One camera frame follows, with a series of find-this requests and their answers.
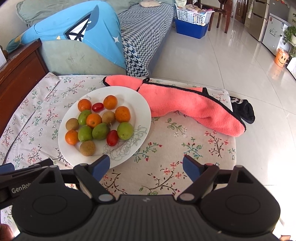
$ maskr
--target smiley face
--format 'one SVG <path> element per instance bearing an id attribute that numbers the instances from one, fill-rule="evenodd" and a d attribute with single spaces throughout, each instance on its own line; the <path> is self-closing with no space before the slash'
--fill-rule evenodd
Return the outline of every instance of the smiley face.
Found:
<path id="1" fill-rule="evenodd" d="M 286 58 L 283 59 L 283 56 L 282 56 L 282 57 L 281 57 L 281 60 L 284 61 L 284 62 L 282 63 L 282 62 L 280 61 L 280 59 L 278 58 L 278 61 L 279 61 L 281 64 L 285 64 L 285 62 L 286 62 Z"/>

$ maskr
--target person's hand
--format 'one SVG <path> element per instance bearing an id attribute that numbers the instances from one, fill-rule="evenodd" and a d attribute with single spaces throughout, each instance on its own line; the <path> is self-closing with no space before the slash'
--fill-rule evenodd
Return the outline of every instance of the person's hand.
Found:
<path id="1" fill-rule="evenodd" d="M 0 241 L 11 241 L 14 239 L 12 229 L 7 224 L 0 223 Z"/>

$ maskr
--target kiwi fruit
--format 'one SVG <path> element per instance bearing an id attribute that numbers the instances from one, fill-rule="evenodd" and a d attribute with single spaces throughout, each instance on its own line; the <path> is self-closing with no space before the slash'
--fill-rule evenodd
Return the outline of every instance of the kiwi fruit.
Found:
<path id="1" fill-rule="evenodd" d="M 107 125 L 113 124 L 115 120 L 115 114 L 111 110 L 106 111 L 102 115 L 102 123 L 106 123 Z"/>
<path id="2" fill-rule="evenodd" d="M 96 144 L 93 141 L 82 142 L 79 150 L 84 156 L 92 156 L 96 152 Z"/>
<path id="3" fill-rule="evenodd" d="M 71 118 L 66 122 L 66 129 L 68 131 L 71 131 L 71 130 L 76 131 L 78 130 L 78 128 L 79 128 L 79 124 L 76 118 Z"/>

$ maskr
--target sofa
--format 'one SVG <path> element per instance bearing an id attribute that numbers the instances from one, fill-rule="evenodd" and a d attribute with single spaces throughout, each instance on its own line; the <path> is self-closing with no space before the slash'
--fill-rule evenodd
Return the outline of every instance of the sofa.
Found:
<path id="1" fill-rule="evenodd" d="M 84 0 L 24 0 L 16 6 L 17 15 L 28 27 Z M 122 68 L 79 41 L 42 41 L 40 53 L 48 70 L 66 74 L 126 74 L 149 76 L 168 37 L 175 7 L 167 0 L 159 7 L 144 8 L 140 0 L 108 0 L 121 27 L 121 40 L 126 68 Z"/>

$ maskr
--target oval plate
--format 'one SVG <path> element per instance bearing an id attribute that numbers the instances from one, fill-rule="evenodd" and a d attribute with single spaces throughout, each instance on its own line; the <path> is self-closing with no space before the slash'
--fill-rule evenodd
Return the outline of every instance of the oval plate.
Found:
<path id="1" fill-rule="evenodd" d="M 63 117 L 58 134 L 59 149 L 65 160 L 72 166 L 80 163 L 91 164 L 103 154 L 107 154 L 110 157 L 110 168 L 113 168 L 129 159 L 145 141 L 151 125 L 151 111 L 147 101 L 138 92 L 126 87 L 108 86 L 94 90 L 80 99 L 89 99 L 92 104 L 95 104 L 97 102 L 102 103 L 108 95 L 117 97 L 117 107 L 123 105 L 129 108 L 131 113 L 131 120 L 129 122 L 134 127 L 133 136 L 127 141 L 119 139 L 119 142 L 114 147 L 108 146 L 106 139 L 101 141 L 93 140 L 96 144 L 95 154 L 93 156 L 83 156 L 79 151 L 80 142 L 75 146 L 71 146 L 65 141 L 65 134 L 67 133 L 66 122 L 70 118 L 78 118 L 80 114 L 77 108 L 78 100 Z M 102 116 L 106 111 L 104 109 L 98 114 Z M 116 121 L 112 125 L 111 130 L 117 130 L 118 125 L 119 123 Z"/>

